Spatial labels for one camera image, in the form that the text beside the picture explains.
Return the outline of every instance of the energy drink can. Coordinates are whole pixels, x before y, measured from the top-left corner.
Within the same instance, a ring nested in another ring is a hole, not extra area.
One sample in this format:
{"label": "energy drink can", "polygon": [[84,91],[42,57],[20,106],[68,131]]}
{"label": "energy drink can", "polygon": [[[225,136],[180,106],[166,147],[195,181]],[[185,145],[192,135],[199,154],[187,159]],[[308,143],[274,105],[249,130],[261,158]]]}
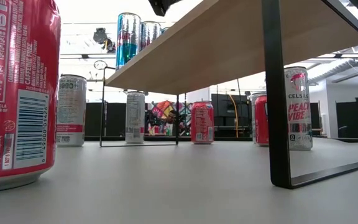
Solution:
{"label": "energy drink can", "polygon": [[158,22],[146,21],[142,22],[142,37],[140,41],[141,49],[151,44],[157,37],[161,35],[161,25]]}
{"label": "energy drink can", "polygon": [[58,94],[58,146],[84,144],[85,109],[86,79],[78,75],[62,75]]}
{"label": "energy drink can", "polygon": [[140,17],[133,13],[122,13],[117,23],[117,59],[116,70],[119,70],[140,50]]}
{"label": "energy drink can", "polygon": [[144,93],[133,91],[127,95],[125,141],[128,144],[144,142],[145,96]]}
{"label": "energy drink can", "polygon": [[164,29],[161,30],[161,34],[163,34],[165,31],[167,31],[170,27],[166,27]]}
{"label": "energy drink can", "polygon": [[284,72],[290,150],[309,151],[313,139],[308,72],[304,67],[290,67]]}

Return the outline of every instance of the white table surface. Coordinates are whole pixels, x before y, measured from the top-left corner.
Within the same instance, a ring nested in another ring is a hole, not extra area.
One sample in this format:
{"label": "white table surface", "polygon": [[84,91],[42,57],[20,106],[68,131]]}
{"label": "white table surface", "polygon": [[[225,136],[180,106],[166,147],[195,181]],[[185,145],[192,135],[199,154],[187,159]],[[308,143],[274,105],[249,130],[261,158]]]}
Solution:
{"label": "white table surface", "polygon": [[[358,162],[358,143],[315,139],[293,175]],[[269,152],[251,142],[58,148],[34,184],[0,192],[0,223],[358,223],[358,171],[297,190],[270,183]]]}

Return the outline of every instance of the soda can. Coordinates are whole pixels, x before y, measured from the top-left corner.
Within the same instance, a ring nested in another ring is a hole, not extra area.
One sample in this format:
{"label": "soda can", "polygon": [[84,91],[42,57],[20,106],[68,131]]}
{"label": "soda can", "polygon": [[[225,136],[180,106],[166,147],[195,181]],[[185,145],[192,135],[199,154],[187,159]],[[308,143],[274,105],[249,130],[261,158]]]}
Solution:
{"label": "soda can", "polygon": [[142,144],[145,129],[145,95],[139,91],[127,95],[125,141],[128,144]]}
{"label": "soda can", "polygon": [[266,92],[260,92],[260,93],[254,93],[251,95],[251,111],[252,111],[252,140],[254,144],[257,144],[256,142],[256,115],[255,115],[255,102],[259,96],[266,95]]}
{"label": "soda can", "polygon": [[212,144],[214,141],[214,108],[210,101],[200,101],[191,108],[191,141]]}
{"label": "soda can", "polygon": [[0,1],[0,190],[55,162],[59,46],[53,0]]}
{"label": "soda can", "polygon": [[167,31],[169,28],[170,28],[170,27],[163,28],[163,29],[161,30],[161,34],[163,34],[163,33],[164,33],[165,31]]}
{"label": "soda can", "polygon": [[85,141],[86,79],[62,75],[59,82],[57,145],[82,146]]}
{"label": "soda can", "polygon": [[140,50],[140,17],[125,12],[118,16],[116,70],[119,70]]}
{"label": "soda can", "polygon": [[140,50],[143,50],[161,35],[161,25],[158,22],[142,22],[142,37],[140,38]]}
{"label": "soda can", "polygon": [[255,100],[255,142],[259,146],[269,146],[269,124],[267,121],[267,96],[258,95]]}
{"label": "soda can", "polygon": [[284,72],[290,150],[309,151],[313,138],[308,72],[304,67],[290,67]]}

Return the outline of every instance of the wooden shelf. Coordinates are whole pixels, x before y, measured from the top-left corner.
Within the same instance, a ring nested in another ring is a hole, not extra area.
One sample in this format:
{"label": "wooden shelf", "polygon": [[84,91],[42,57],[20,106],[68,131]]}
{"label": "wooden shelf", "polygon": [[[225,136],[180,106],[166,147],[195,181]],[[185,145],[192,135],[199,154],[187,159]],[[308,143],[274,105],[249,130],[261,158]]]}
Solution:
{"label": "wooden shelf", "polygon": [[[358,21],[330,1],[281,0],[284,64],[358,45]],[[261,0],[204,0],[106,85],[178,95],[263,72],[262,29]]]}

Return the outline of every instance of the red can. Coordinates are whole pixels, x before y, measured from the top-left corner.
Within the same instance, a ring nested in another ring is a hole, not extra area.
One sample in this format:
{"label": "red can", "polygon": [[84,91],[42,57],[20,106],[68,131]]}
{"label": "red can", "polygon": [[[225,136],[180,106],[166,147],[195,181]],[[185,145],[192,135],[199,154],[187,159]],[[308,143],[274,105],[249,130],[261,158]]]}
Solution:
{"label": "red can", "polygon": [[59,46],[53,0],[0,0],[0,190],[53,166]]}
{"label": "red can", "polygon": [[191,141],[195,144],[214,141],[214,108],[209,101],[196,102],[191,108]]}
{"label": "red can", "polygon": [[255,101],[256,144],[269,146],[269,124],[267,121],[267,96],[260,95]]}

